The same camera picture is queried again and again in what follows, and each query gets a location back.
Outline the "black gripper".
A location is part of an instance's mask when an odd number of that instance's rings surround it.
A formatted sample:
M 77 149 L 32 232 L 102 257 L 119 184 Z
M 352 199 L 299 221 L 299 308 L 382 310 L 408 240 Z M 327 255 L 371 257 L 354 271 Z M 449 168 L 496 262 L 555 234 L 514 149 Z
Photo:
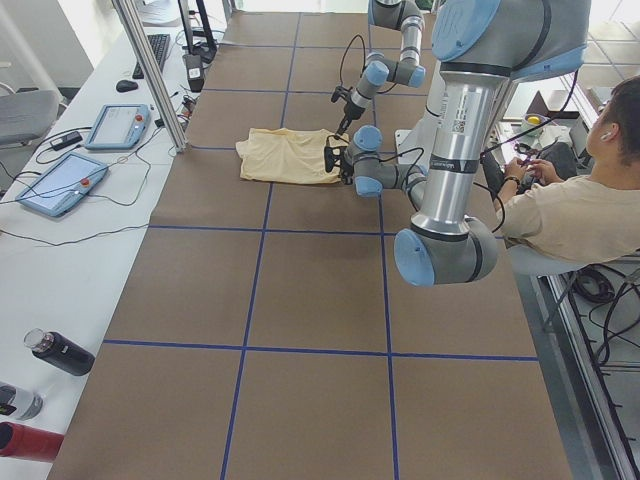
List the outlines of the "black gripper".
M 327 173 L 338 168 L 340 181 L 343 184 L 352 184 L 354 168 L 347 150 L 347 141 L 335 134 L 328 135 L 323 149 L 324 165 Z
M 363 96 L 356 88 L 347 89 L 340 85 L 336 86 L 331 95 L 331 102 L 336 103 L 339 99 L 345 101 L 344 117 L 339 123 L 335 136 L 343 135 L 350 127 L 352 120 L 360 119 L 368 107 L 368 98 Z

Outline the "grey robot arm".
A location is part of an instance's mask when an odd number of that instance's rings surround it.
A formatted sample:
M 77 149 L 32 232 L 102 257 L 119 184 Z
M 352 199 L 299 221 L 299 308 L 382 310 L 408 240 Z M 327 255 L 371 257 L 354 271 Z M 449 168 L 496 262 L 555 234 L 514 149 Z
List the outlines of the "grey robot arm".
M 420 64 L 424 18 L 414 1 L 370 1 L 368 19 L 370 25 L 401 34 L 399 59 L 391 60 L 372 51 L 365 57 L 358 83 L 354 87 L 339 85 L 334 89 L 331 102 L 345 101 L 343 118 L 336 132 L 338 136 L 361 118 L 385 83 L 418 88 L 426 76 L 426 69 Z
M 363 197 L 403 191 L 414 206 L 395 237 L 403 279 L 416 286 L 466 283 L 494 268 L 490 229 L 466 213 L 488 135 L 519 82 L 578 70 L 591 5 L 587 1 L 448 1 L 438 11 L 431 50 L 439 63 L 440 110 L 410 133 L 405 164 L 385 163 L 382 136 L 360 127 L 345 147 L 327 137 L 324 162 Z

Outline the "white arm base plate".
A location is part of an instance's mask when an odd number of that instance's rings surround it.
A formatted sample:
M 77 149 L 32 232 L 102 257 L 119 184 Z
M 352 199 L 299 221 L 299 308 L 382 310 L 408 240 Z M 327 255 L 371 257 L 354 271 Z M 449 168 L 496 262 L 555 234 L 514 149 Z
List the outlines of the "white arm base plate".
M 411 164 L 421 154 L 424 141 L 415 130 L 399 129 L 394 135 L 397 160 L 400 164 Z

